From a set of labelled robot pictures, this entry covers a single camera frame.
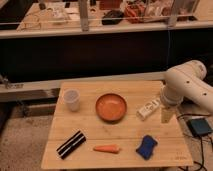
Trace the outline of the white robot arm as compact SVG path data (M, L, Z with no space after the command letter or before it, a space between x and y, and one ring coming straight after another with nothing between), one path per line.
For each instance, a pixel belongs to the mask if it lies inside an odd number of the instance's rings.
M164 73L165 85L160 91L162 123L170 121L184 98L213 114L213 87L203 81L206 74L205 65L198 60L176 65Z

